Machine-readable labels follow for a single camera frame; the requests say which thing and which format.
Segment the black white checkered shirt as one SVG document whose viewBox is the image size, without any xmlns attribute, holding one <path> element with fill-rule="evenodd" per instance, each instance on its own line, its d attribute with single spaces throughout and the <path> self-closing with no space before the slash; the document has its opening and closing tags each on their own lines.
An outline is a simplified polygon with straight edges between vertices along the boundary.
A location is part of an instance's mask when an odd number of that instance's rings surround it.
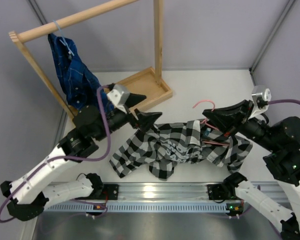
<svg viewBox="0 0 300 240">
<path fill-rule="evenodd" d="M 199 120 L 154 124 L 137 130 L 111 157 L 109 163 L 120 178 L 143 165 L 156 178 L 170 178 L 179 164 L 210 162 L 238 172 L 253 144 L 236 135 L 224 136 Z"/>
</svg>

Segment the pink wire hanger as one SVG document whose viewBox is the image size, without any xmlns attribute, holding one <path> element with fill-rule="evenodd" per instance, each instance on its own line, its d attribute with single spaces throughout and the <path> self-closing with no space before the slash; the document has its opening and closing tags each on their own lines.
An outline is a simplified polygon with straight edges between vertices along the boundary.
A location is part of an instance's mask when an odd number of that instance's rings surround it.
<svg viewBox="0 0 300 240">
<path fill-rule="evenodd" d="M 196 108 L 201 103 L 211 103 L 212 104 L 211 112 L 213 112 L 216 108 L 216 104 L 212 100 L 209 100 L 209 99 L 203 99 L 203 100 L 198 101 L 192 108 L 193 109 Z M 217 131 L 219 130 L 217 127 L 210 125 L 208 123 L 207 118 L 202 120 L 200 123 L 205 124 L 210 129 L 214 129 L 214 130 L 217 130 Z M 211 140 L 203 140 L 202 142 L 205 143 L 205 144 L 210 144 L 210 145 L 215 145 L 215 146 L 227 146 L 227 147 L 229 146 L 228 143 L 220 143 L 220 142 L 215 142 L 215 141 L 211 141 Z"/>
</svg>

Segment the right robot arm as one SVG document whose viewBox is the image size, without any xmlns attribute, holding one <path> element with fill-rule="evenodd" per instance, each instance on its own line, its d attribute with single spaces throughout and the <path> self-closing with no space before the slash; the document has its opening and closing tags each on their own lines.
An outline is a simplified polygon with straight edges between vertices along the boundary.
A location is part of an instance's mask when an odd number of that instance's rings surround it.
<svg viewBox="0 0 300 240">
<path fill-rule="evenodd" d="M 153 176 L 167 180 L 181 163 L 208 161 L 226 166 L 229 176 L 222 183 L 208 185 L 209 199 L 219 204 L 245 201 L 273 224 L 282 239 L 300 240 L 300 118 L 291 116 L 270 126 L 257 115 L 271 104 L 267 97 L 257 97 L 206 109 L 202 120 L 138 130 L 113 155 L 112 167 L 119 177 L 125 177 L 147 165 Z M 277 204 L 240 173 L 253 144 L 269 151 L 263 160 L 291 209 Z"/>
</svg>

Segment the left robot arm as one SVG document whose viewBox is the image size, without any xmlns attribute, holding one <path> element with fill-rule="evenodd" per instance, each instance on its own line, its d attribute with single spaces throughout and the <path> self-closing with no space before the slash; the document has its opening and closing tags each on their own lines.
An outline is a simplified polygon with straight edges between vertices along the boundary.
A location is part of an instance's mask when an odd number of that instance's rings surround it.
<svg viewBox="0 0 300 240">
<path fill-rule="evenodd" d="M 111 133 L 130 124 L 149 130 L 161 112 L 131 113 L 127 108 L 106 112 L 104 107 L 86 106 L 73 119 L 75 125 L 37 166 L 14 181 L 4 181 L 0 190 L 5 197 L 0 206 L 0 223 L 14 219 L 29 221 L 48 208 L 75 199 L 99 199 L 104 184 L 99 175 L 88 173 L 72 182 L 51 183 L 66 170 L 82 162 L 99 162 L 111 148 Z"/>
</svg>

